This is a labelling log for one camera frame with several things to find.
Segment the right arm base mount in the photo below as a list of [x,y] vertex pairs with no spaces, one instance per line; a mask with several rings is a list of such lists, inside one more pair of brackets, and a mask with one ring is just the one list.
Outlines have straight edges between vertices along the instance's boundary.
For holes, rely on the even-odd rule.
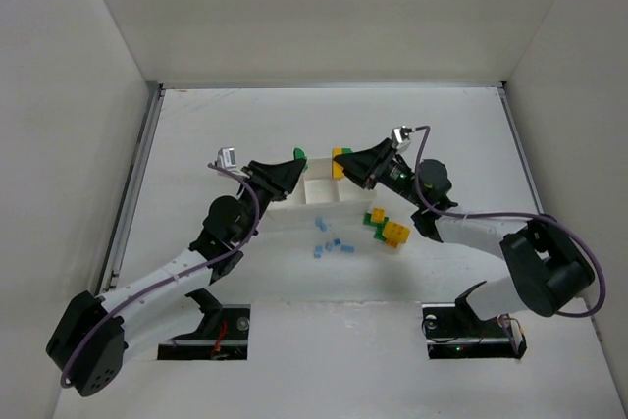
[[485,282],[472,286],[453,302],[422,305],[421,331],[430,360],[515,359],[527,351],[520,322],[509,314],[481,320],[467,297]]

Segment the small yellow lego brick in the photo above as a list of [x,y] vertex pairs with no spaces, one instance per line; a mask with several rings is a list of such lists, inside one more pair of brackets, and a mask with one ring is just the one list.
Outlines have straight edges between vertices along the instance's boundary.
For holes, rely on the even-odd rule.
[[374,207],[370,221],[376,225],[383,224],[386,221],[386,211],[383,208]]

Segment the yellow striped lego brick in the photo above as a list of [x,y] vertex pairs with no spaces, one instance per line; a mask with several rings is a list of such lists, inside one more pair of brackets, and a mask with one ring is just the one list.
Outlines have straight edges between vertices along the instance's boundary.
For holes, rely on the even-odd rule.
[[385,244],[389,247],[398,248],[407,243],[410,236],[410,229],[394,221],[387,221],[382,229],[382,236]]

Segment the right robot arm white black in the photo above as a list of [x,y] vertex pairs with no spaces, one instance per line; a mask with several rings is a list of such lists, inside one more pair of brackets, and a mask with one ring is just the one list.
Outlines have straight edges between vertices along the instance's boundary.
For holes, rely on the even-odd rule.
[[455,306],[463,317],[490,320],[523,310],[543,317],[563,315],[571,299],[593,282],[604,281],[591,251],[552,218],[466,214],[447,196],[452,184],[443,163],[427,159],[410,167],[389,138],[334,161],[356,185],[372,189],[381,184],[414,204],[411,219],[422,236],[464,245],[505,263],[506,277],[480,282],[457,297]]

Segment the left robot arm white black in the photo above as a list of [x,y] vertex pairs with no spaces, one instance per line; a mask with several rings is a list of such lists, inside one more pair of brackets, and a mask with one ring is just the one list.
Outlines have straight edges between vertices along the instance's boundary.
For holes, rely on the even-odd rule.
[[132,329],[225,277],[257,235],[268,206],[292,194],[306,164],[304,158],[279,164],[250,161],[240,174],[224,170],[238,182],[238,195],[210,204],[199,236],[178,256],[125,287],[75,295],[45,348],[60,371],[61,387],[82,397],[104,389],[124,364]]

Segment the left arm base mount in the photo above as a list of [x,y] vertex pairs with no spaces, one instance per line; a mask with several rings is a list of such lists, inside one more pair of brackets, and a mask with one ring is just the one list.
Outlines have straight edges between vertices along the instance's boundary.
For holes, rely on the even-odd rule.
[[195,329],[160,343],[159,361],[243,361],[248,357],[251,305],[223,304],[206,288],[186,296],[202,318]]

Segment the green lego plate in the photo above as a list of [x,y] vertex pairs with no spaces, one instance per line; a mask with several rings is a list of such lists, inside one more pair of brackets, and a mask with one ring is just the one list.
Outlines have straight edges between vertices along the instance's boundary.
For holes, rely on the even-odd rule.
[[374,234],[373,234],[374,239],[381,242],[385,242],[386,238],[383,235],[383,230],[388,220],[389,220],[388,217],[384,217],[382,221],[374,222],[372,220],[372,214],[366,212],[363,217],[363,225],[374,230]]

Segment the green lego brick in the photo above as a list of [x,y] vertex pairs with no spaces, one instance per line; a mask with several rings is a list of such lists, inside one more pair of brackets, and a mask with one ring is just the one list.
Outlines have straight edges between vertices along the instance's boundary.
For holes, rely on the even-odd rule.
[[294,159],[303,159],[307,160],[307,155],[305,151],[300,147],[295,147],[292,151]]

